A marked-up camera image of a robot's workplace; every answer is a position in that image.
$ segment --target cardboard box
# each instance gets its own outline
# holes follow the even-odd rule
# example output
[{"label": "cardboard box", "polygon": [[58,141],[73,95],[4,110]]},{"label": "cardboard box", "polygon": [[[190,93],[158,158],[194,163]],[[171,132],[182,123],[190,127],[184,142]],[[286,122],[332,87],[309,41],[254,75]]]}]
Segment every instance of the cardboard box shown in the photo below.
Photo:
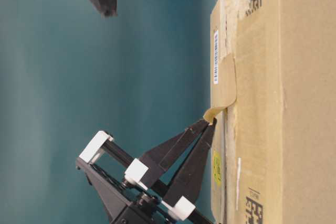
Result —
[{"label": "cardboard box", "polygon": [[218,0],[211,40],[212,106],[236,98],[217,116],[217,222],[336,223],[336,1]]}]

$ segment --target white bracket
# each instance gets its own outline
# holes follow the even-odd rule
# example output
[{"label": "white bracket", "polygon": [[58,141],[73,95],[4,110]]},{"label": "white bracket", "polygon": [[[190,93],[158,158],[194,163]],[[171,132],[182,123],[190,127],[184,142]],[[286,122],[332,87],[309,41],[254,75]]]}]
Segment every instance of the white bracket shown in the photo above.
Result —
[{"label": "white bracket", "polygon": [[146,187],[146,185],[140,181],[147,170],[148,167],[140,160],[135,158],[125,171],[125,179],[133,185],[138,184],[143,189],[148,190],[148,187]]},{"label": "white bracket", "polygon": [[168,208],[168,213],[174,219],[185,220],[191,215],[195,210],[196,206],[192,204],[187,198],[182,196],[174,207],[168,205],[166,202],[161,202],[166,208]]},{"label": "white bracket", "polygon": [[113,141],[113,137],[105,131],[98,131],[90,143],[85,147],[79,157],[87,164],[96,162],[105,151],[101,148],[106,140]]}]

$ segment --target barcode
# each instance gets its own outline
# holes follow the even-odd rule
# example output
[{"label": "barcode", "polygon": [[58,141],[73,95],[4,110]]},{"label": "barcode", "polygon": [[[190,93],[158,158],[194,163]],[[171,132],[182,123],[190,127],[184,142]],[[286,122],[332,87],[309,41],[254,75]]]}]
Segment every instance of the barcode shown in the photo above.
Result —
[{"label": "barcode", "polygon": [[218,84],[218,30],[214,34],[214,84]]}]

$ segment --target torn tape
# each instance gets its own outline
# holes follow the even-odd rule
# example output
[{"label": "torn tape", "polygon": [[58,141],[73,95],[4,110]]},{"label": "torn tape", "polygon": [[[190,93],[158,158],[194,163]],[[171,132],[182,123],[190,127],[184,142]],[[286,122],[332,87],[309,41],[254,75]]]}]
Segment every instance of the torn tape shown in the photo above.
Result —
[{"label": "torn tape", "polygon": [[221,107],[214,107],[214,108],[210,108],[208,109],[203,118],[205,121],[209,122],[210,125],[212,125],[212,123],[214,122],[214,118],[216,117],[216,115],[218,115],[219,113],[221,113],[223,110],[225,110],[228,106],[221,106]]}]

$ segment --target blue wall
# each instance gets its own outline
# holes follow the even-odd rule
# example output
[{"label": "blue wall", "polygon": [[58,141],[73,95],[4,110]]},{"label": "blue wall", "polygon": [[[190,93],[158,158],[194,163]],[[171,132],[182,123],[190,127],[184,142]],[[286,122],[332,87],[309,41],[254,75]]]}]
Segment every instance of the blue wall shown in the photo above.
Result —
[{"label": "blue wall", "polygon": [[[0,0],[1,223],[107,223],[75,159],[99,129],[139,156],[202,117],[215,2],[118,0],[104,19],[88,0]],[[209,195],[208,165],[212,218]]]}]

